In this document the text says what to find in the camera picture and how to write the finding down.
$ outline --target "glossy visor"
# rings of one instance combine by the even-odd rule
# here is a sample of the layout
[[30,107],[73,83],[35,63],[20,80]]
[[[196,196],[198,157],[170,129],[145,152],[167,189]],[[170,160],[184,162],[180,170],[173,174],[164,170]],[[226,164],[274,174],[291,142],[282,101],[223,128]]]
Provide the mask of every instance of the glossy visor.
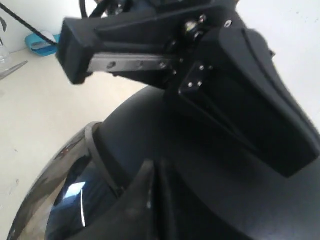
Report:
[[22,203],[8,240],[65,240],[79,234],[117,201],[97,163],[86,126],[49,162]]

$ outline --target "blue object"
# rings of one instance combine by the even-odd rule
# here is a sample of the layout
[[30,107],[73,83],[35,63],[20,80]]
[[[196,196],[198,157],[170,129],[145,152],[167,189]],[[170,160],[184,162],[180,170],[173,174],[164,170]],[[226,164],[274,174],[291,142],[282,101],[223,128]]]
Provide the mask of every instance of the blue object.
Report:
[[[49,39],[50,38],[51,39],[54,38],[55,41],[58,43],[60,40],[60,34],[51,35]],[[42,57],[55,54],[57,51],[56,46],[50,45],[49,43],[47,43],[45,40],[43,40],[41,37],[37,36],[34,33],[25,38],[25,44],[33,53]]]

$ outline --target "transparent bottle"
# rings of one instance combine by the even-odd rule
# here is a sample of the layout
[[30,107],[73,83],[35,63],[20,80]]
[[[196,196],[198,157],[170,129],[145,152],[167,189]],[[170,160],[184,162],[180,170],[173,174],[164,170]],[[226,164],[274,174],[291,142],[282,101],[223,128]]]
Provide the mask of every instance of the transparent bottle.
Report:
[[0,41],[0,74],[10,69],[12,62],[9,50]]

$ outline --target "scissors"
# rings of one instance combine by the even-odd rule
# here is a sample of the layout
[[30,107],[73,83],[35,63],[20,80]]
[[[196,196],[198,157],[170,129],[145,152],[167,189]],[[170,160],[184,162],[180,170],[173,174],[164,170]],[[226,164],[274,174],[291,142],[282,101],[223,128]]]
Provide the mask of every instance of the scissors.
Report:
[[9,68],[8,70],[5,70],[3,73],[0,73],[0,80],[8,77],[10,74],[13,74],[15,71],[22,68],[27,63],[28,63],[28,61],[24,61],[22,63],[19,63],[18,65],[15,65],[15,66]]

